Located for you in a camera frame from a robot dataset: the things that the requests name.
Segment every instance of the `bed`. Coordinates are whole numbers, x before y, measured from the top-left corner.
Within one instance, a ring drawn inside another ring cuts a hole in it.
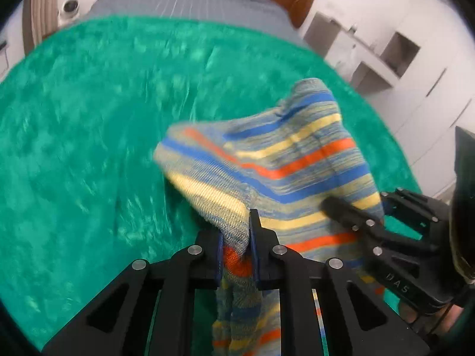
[[[0,85],[0,298],[36,346],[134,259],[194,241],[151,159],[174,122],[252,115],[317,76],[378,187],[418,190],[382,121],[296,34],[312,3],[98,0]],[[193,352],[210,354],[215,306],[198,298]]]

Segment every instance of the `black plastic bracket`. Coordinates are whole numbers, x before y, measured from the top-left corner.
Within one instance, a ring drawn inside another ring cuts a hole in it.
[[[282,355],[323,355],[316,291],[331,355],[426,355],[428,345],[341,260],[320,263],[279,245],[276,233],[249,216],[254,279],[279,289]]]
[[[386,215],[422,235],[420,240],[386,230],[382,221],[336,197],[322,209],[361,239],[368,272],[417,312],[438,312],[464,288],[449,246],[448,206],[438,200],[398,189],[381,193]]]
[[[195,289],[217,289],[223,238],[199,232],[171,259],[135,260],[44,346],[47,356],[184,356],[191,346]]]

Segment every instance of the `blue stripe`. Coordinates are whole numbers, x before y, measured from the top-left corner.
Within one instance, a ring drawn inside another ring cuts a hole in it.
[[[250,136],[263,135],[269,132],[273,132],[277,130],[280,126],[282,126],[282,124],[287,122],[292,116],[294,116],[299,111],[310,106],[311,104],[322,102],[322,101],[335,101],[335,98],[329,92],[319,92],[313,95],[306,96],[295,107],[292,107],[288,113],[284,114],[275,122],[263,124],[262,126],[248,128],[243,131],[224,134],[223,138],[225,140],[240,140],[240,139],[249,138]]]
[[[248,308],[239,308],[233,306],[232,319],[234,320],[245,320],[245,319],[255,319],[261,313],[261,304],[255,306],[249,306]]]
[[[175,150],[176,152],[182,155],[185,155],[189,158],[199,160],[213,167],[217,167],[218,169],[222,170],[225,174],[229,175],[230,177],[233,177],[237,181],[246,183],[252,186],[253,188],[255,188],[255,190],[260,192],[262,195],[268,198],[271,198],[277,202],[280,202],[282,204],[290,204],[292,202],[305,199],[309,196],[314,196],[319,193],[324,193],[326,191],[332,190],[339,186],[345,185],[346,183],[354,181],[355,179],[358,179],[362,177],[363,175],[366,175],[370,172],[368,165],[366,163],[363,163],[361,165],[352,167],[344,172],[331,176],[330,178],[319,181],[318,183],[313,183],[307,187],[293,191],[291,193],[277,194],[274,191],[272,191],[270,188],[263,185],[257,179],[247,177],[246,175],[243,175],[242,173],[232,170],[229,167],[223,165],[221,162],[216,160],[213,157],[213,155],[209,154],[206,151],[198,150],[190,146],[181,145],[180,143],[168,137],[162,141],[162,145],[168,148],[171,148]],[[282,183],[286,184],[288,182],[289,182],[288,178],[283,178],[283,179],[279,179],[275,181],[277,185],[281,185]]]

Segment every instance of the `dark object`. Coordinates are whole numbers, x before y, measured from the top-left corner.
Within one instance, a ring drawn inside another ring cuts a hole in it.
[[[73,13],[79,5],[77,0],[67,0],[63,5],[63,10],[66,13]]]
[[[455,129],[455,185],[451,240],[456,263],[467,278],[475,279],[475,134]]]
[[[50,356],[189,355],[195,289],[216,289],[223,239],[201,230],[172,258],[135,260],[44,346]],[[154,315],[154,308],[159,303]]]
[[[276,233],[249,216],[254,278],[279,289],[283,356],[323,355],[312,289],[316,289],[331,355],[423,356],[427,344],[337,258],[306,260],[279,245]],[[170,260],[136,260],[43,348],[48,356],[189,355],[194,289],[221,278],[222,236],[201,231],[196,245]],[[155,302],[158,308],[153,318]]]
[[[322,209],[362,239],[367,269],[423,315],[438,312],[465,291],[455,271],[449,243],[449,207],[408,190],[382,192],[384,212],[422,234],[421,240],[385,230],[371,214],[330,197]]]
[[[15,356],[40,356],[39,351],[23,335],[7,309],[0,301],[0,354]]]

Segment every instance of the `striped sock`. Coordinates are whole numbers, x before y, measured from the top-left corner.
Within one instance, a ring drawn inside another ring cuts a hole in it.
[[[330,221],[320,203],[336,195],[379,217],[382,206],[368,164],[319,79],[301,80],[289,98],[255,116],[174,125],[154,159],[224,236],[215,354],[280,354],[278,292],[256,289],[246,255],[250,208],[281,244],[312,260],[338,256],[362,273],[356,236]]]

